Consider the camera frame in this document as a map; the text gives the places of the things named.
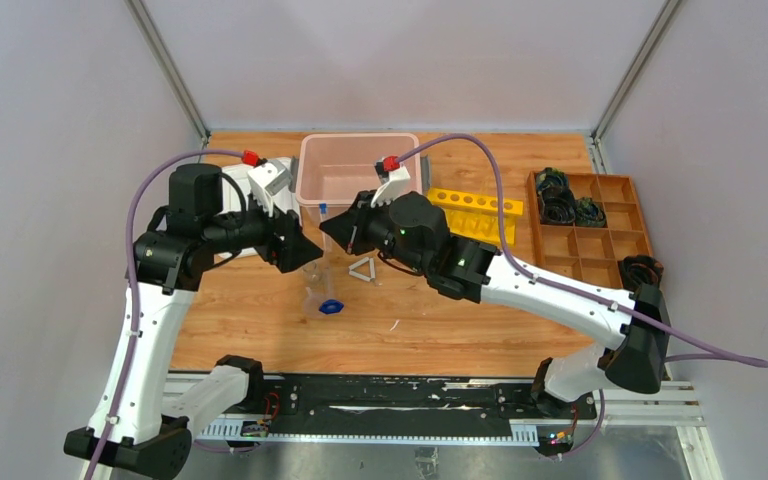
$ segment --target pink plastic container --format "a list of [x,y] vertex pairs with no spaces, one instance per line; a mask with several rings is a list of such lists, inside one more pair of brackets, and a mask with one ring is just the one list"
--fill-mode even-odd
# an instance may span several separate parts
[[[410,133],[314,134],[302,140],[296,182],[296,199],[319,224],[346,211],[361,190],[381,185],[375,162],[401,155],[419,145]],[[422,192],[419,155],[405,161],[411,175],[408,191]]]

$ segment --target gray wall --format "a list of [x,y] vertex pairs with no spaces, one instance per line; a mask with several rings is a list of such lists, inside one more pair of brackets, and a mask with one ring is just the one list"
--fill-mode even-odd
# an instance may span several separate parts
[[115,350],[127,204],[196,145],[124,2],[0,1],[0,479],[77,476],[63,438]]
[[662,0],[149,0],[212,128],[595,126]]
[[[675,325],[768,359],[768,2],[686,3],[609,133],[609,163],[635,178]],[[675,370],[699,390],[725,478],[768,478],[768,370]]]

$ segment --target wooden table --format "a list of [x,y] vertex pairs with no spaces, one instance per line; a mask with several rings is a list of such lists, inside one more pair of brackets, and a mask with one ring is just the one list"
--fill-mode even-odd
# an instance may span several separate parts
[[[219,132],[212,136],[210,148],[249,149],[261,157],[293,156],[299,154],[306,135]],[[418,134],[420,142],[439,135]],[[580,135],[479,137],[496,155],[507,198],[525,200],[531,170],[554,166],[571,173],[591,172]],[[427,153],[433,186],[495,194],[490,166],[474,145],[451,141]],[[206,161],[235,163],[230,157]],[[529,228],[528,217],[521,217],[512,249],[532,262]],[[307,227],[305,233],[321,243],[318,229]],[[335,291],[346,306],[324,318],[306,318],[302,313],[301,272],[281,275],[259,257],[248,257],[205,274],[171,367],[209,370],[223,355],[236,354],[260,360],[270,372],[532,376],[546,357],[567,355],[590,343],[574,330],[527,312],[450,300],[428,287],[424,278],[380,262],[376,263],[380,285],[373,286],[347,275],[347,266],[357,259],[330,256]],[[396,320],[399,323],[392,329]]]

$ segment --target red connector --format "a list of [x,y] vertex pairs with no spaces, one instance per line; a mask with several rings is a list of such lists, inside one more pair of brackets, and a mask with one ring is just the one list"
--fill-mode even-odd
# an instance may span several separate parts
[[384,159],[383,166],[385,172],[392,172],[393,170],[399,168],[399,164],[396,163],[397,158],[399,157],[393,155]]
[[252,152],[251,150],[243,150],[243,157],[242,157],[243,163],[250,167],[256,167],[258,160],[260,160],[260,157]]

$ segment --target wooden compartment tray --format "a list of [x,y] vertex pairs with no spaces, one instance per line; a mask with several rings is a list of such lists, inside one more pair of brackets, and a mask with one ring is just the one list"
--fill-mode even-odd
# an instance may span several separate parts
[[643,212],[631,178],[622,175],[567,174],[575,198],[591,197],[605,210],[603,228],[543,225],[533,171],[526,183],[534,258],[537,266],[593,285],[622,288],[617,261],[653,256]]

